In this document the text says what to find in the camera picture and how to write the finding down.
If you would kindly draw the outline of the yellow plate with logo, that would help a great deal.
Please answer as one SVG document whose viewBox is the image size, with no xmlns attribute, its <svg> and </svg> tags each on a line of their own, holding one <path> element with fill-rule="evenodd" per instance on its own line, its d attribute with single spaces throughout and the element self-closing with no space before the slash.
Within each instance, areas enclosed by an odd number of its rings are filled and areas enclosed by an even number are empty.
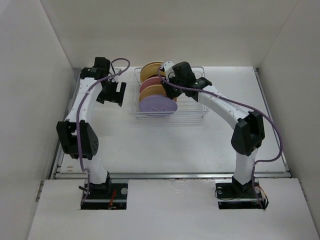
<svg viewBox="0 0 320 240">
<path fill-rule="evenodd" d="M 166 97 L 166 91 L 161 84 L 154 84 L 146 87 L 139 94 L 139 101 L 141 102 L 143 99 L 150 97 L 152 95 L 161 95 Z"/>
</svg>

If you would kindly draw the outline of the purple plastic plate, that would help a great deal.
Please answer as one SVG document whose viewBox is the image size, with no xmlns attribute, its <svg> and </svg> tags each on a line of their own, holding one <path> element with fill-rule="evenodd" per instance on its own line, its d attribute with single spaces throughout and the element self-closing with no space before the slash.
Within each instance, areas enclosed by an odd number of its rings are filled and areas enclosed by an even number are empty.
<svg viewBox="0 0 320 240">
<path fill-rule="evenodd" d="M 178 105 L 175 100 L 160 94 L 145 97 L 139 102 L 139 111 L 151 117 L 166 117 L 175 113 Z"/>
</svg>

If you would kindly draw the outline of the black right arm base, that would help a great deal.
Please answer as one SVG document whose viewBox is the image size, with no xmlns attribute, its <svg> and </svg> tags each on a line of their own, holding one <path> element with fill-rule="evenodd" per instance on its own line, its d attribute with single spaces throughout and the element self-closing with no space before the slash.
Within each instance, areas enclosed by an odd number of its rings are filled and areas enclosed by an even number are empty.
<svg viewBox="0 0 320 240">
<path fill-rule="evenodd" d="M 242 186 L 231 181 L 215 182 L 215 197 L 220 210 L 260 209 L 265 210 L 269 199 L 258 181 Z"/>
</svg>

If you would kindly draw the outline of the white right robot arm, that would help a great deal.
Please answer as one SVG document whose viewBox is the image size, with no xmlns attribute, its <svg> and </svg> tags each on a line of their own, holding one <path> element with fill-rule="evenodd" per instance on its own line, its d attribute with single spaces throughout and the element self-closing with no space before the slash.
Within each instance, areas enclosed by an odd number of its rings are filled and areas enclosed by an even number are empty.
<svg viewBox="0 0 320 240">
<path fill-rule="evenodd" d="M 158 67 L 157 74 L 170 99 L 185 94 L 214 111 L 231 127 L 231 145 L 236 152 L 231 190 L 235 196 L 243 197 L 253 183 L 254 162 L 265 138 L 262 114 L 227 98 L 205 77 L 197 78 L 186 61 L 167 61 Z"/>
</svg>

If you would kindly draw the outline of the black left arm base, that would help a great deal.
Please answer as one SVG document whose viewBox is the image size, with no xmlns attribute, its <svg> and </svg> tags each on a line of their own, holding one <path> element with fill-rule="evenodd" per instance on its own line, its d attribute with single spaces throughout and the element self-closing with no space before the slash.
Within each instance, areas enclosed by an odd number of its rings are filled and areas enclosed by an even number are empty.
<svg viewBox="0 0 320 240">
<path fill-rule="evenodd" d="M 126 210 L 128 182 L 109 182 L 89 185 L 89 193 L 82 194 L 81 210 Z"/>
</svg>

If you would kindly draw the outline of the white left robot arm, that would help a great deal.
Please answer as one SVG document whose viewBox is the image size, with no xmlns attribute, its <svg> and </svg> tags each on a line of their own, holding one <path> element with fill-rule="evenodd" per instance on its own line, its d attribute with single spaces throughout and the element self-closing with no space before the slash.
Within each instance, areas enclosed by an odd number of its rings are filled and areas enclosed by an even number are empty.
<svg viewBox="0 0 320 240">
<path fill-rule="evenodd" d="M 113 62 L 105 57 L 96 57 L 92 67 L 85 67 L 79 75 L 79 87 L 73 105 L 65 117 L 56 125 L 58 139 L 63 152 L 78 159 L 80 169 L 86 173 L 88 184 L 95 185 L 94 192 L 100 198 L 111 195 L 112 186 L 107 183 L 108 172 L 99 160 L 99 139 L 90 122 L 95 104 L 105 102 L 122 106 L 126 83 L 118 82 L 123 73 L 115 69 Z"/>
</svg>

